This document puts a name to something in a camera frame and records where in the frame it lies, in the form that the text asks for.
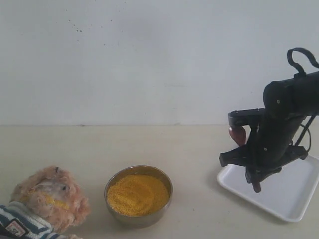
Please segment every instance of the beige table surface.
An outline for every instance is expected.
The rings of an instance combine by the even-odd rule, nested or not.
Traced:
[[[319,126],[311,127],[319,156]],[[308,137],[302,145],[308,146]],[[0,127],[0,204],[36,170],[57,165],[73,172],[92,214],[68,233],[84,239],[300,239],[319,237],[319,191],[299,223],[286,224],[222,189],[219,153],[236,145],[227,126]],[[103,197],[107,181],[128,166],[166,172],[174,186],[165,217],[142,230],[125,230]]]

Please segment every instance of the plush toy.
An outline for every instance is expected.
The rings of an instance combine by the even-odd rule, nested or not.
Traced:
[[[70,172],[50,166],[19,183],[7,206],[0,205],[1,235],[19,239],[80,239],[63,236],[90,213]]]

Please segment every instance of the plastic tray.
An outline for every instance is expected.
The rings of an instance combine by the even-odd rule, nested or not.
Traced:
[[[308,156],[295,160],[261,183],[255,193],[245,178],[245,168],[227,165],[217,176],[218,183],[230,192],[286,222],[299,222],[319,181],[319,159]]]

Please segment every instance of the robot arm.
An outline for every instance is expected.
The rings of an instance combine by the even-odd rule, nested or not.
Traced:
[[[292,52],[305,54],[311,64],[319,68],[315,57],[303,48],[287,52],[290,65],[298,70],[293,78],[273,81],[264,89],[264,109],[233,111],[228,114],[230,127],[249,125],[247,143],[230,152],[220,154],[222,167],[235,164],[246,168],[247,183],[260,192],[260,183],[296,159],[306,159],[308,150],[299,146],[310,124],[319,113],[319,71],[306,74],[292,60]],[[311,117],[306,126],[302,122]],[[295,145],[293,137],[300,126],[304,130]]]

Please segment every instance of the metal bowl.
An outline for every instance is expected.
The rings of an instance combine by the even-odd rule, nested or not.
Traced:
[[[107,193],[109,188],[113,186],[114,184],[116,184],[120,179],[128,175],[137,175],[137,174],[149,175],[161,180],[168,191],[168,195],[169,195],[168,202],[159,211],[149,214],[147,216],[131,217],[131,216],[126,216],[114,211],[109,205],[108,199],[107,199]],[[106,205],[109,212],[118,222],[131,228],[146,228],[157,223],[163,217],[164,213],[170,206],[172,193],[173,193],[173,186],[172,186],[171,180],[164,172],[162,172],[161,170],[155,167],[138,165],[138,166],[132,166],[132,167],[123,169],[117,174],[115,174],[109,180],[109,182],[107,183],[105,187],[104,198],[105,198]]]

